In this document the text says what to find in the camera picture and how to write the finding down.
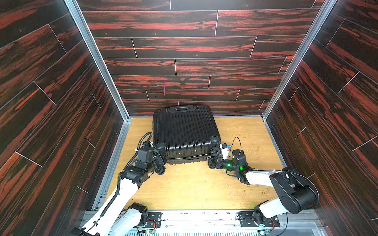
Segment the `black hard-shell suitcase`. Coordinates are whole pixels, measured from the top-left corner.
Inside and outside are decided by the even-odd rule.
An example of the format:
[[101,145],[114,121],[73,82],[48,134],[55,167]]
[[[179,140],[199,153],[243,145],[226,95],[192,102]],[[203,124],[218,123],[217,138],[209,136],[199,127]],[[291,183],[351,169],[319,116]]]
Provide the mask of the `black hard-shell suitcase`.
[[165,152],[168,164],[205,161],[219,148],[221,136],[207,105],[159,109],[153,115],[153,143]]

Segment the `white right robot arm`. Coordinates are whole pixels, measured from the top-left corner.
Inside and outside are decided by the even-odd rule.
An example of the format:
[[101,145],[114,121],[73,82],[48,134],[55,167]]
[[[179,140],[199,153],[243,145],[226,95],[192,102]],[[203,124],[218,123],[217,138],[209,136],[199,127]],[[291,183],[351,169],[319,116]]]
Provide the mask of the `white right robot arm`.
[[228,155],[229,146],[224,149],[211,148],[209,167],[233,172],[233,176],[246,185],[272,187],[277,194],[276,198],[260,203],[254,208],[252,219],[257,226],[268,225],[268,222],[279,214],[298,214],[319,202],[319,192],[315,185],[297,173],[296,169],[288,166],[280,170],[258,170],[248,166],[243,150],[234,150],[232,159],[228,159]]

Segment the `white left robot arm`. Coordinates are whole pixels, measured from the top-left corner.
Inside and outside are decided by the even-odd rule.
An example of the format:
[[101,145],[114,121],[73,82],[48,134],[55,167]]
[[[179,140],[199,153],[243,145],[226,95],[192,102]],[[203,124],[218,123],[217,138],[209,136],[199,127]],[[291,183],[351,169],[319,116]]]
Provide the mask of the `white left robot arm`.
[[165,172],[166,155],[153,147],[140,147],[117,176],[117,186],[97,213],[70,236],[107,236],[126,203],[150,175]]

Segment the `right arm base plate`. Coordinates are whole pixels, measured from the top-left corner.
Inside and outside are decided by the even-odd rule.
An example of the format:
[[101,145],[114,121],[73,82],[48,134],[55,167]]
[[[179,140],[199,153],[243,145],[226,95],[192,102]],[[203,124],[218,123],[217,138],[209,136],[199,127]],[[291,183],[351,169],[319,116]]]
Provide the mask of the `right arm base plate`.
[[252,211],[240,211],[236,216],[241,224],[241,227],[279,227],[280,223],[277,216],[266,218],[261,213]]

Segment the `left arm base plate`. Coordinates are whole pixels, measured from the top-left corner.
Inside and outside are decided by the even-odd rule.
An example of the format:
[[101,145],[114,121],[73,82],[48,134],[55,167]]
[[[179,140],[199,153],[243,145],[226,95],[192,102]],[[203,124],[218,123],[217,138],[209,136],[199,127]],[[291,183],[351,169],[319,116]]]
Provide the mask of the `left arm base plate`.
[[137,225],[138,228],[156,229],[161,227],[162,212],[148,211],[142,213],[141,220]]

